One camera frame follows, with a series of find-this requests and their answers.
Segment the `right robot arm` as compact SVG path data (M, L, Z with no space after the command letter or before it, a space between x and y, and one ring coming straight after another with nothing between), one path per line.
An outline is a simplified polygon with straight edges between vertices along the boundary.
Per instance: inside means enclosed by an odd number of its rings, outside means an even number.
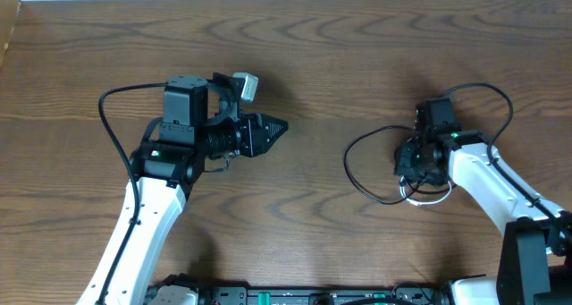
M403 183L464 189L499 229L498 273L453 280L444 304L569 304L571 214L545 199L479 131L461 129L451 101L416 106L415 135L396 153Z

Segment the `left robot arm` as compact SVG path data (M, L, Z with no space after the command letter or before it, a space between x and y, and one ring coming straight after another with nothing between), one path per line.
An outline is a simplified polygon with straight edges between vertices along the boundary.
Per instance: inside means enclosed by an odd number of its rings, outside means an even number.
M108 134L126 167L122 212L81 304L141 304L165 240L182 213L207 159L266 153L289 129L267 114L245 113L258 78L250 73L212 78L175 76L161 83L163 114L126 154Z

